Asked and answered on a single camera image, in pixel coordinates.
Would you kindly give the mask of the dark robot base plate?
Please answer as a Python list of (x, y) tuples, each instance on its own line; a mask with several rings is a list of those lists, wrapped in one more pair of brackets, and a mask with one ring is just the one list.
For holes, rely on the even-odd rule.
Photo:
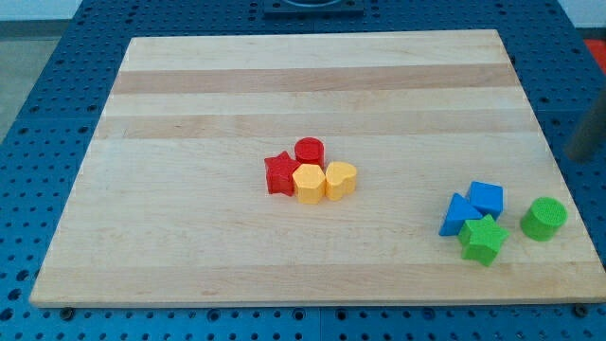
[(262, 5), (265, 18), (362, 15), (365, 11), (364, 0), (264, 0)]

